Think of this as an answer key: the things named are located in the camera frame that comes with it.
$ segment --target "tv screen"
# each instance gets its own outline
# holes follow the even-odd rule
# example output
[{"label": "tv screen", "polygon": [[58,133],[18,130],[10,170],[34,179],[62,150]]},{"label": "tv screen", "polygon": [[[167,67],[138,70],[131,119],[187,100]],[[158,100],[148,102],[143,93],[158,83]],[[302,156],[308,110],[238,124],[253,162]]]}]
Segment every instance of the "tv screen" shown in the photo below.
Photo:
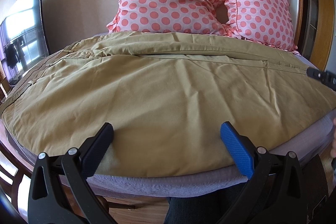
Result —
[{"label": "tv screen", "polygon": [[49,54],[41,0],[17,0],[0,25],[0,60],[9,84]]}]

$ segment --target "blue rubber grip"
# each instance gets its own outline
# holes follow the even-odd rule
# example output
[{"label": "blue rubber grip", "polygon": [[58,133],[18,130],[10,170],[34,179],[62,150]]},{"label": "blue rubber grip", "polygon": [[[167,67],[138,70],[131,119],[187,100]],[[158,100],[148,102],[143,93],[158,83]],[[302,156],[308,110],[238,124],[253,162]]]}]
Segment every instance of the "blue rubber grip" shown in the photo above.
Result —
[{"label": "blue rubber grip", "polygon": [[250,179],[254,173],[253,157],[242,144],[239,134],[229,122],[220,127],[220,138],[235,161],[240,173]]}]

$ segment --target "purple curtain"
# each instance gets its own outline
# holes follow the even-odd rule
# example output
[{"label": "purple curtain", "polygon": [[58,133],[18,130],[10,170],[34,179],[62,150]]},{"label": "purple curtain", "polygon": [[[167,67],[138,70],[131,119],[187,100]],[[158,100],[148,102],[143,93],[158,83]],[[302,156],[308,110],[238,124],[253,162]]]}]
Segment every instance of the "purple curtain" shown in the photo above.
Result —
[{"label": "purple curtain", "polygon": [[11,81],[13,78],[15,78],[17,74],[17,68],[16,67],[14,67],[13,69],[9,68],[5,60],[6,56],[4,53],[4,47],[9,43],[9,41],[10,39],[7,35],[6,23],[4,21],[0,25],[0,60],[8,82]]}]

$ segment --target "hand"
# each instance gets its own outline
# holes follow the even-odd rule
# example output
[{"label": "hand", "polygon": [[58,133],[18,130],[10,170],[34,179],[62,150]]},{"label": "hand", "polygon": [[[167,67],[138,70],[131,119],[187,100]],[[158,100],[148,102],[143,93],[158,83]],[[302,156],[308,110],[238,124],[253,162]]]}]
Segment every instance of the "hand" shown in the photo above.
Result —
[{"label": "hand", "polygon": [[331,149],[330,155],[331,157],[336,158],[336,128],[334,132],[334,140],[332,143],[332,149]]}]

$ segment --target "mattress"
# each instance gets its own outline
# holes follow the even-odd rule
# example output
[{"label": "mattress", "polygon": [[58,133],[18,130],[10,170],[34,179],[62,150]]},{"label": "mattress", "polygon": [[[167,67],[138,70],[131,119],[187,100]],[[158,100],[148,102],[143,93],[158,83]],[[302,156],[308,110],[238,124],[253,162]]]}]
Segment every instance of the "mattress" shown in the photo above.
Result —
[{"label": "mattress", "polygon": [[[303,57],[297,56],[297,58],[303,63],[312,66]],[[288,151],[294,151],[301,164],[304,165],[313,156],[323,151],[331,142],[333,138],[332,120],[334,117],[336,117],[336,109],[271,152],[285,155]],[[32,164],[35,162],[36,155],[19,145],[16,140],[11,138],[10,134],[8,134],[8,138],[11,145],[25,159]],[[67,184],[65,178],[61,178],[61,180],[64,184]],[[217,170],[184,176],[132,178],[94,175],[88,178],[87,181],[96,194],[114,198],[126,198],[130,195],[192,197],[245,182],[247,178],[239,173],[235,165],[231,165]]]}]

